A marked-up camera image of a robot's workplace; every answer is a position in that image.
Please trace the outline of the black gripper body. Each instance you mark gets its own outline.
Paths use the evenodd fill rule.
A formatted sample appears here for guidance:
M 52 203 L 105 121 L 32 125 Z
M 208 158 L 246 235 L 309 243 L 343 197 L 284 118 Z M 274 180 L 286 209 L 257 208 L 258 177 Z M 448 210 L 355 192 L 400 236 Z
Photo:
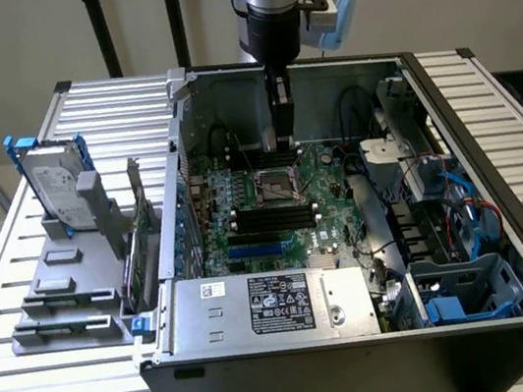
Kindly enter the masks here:
M 250 8 L 247 25 L 252 55 L 270 67 L 289 64 L 300 54 L 300 21 L 298 9 L 269 14 Z

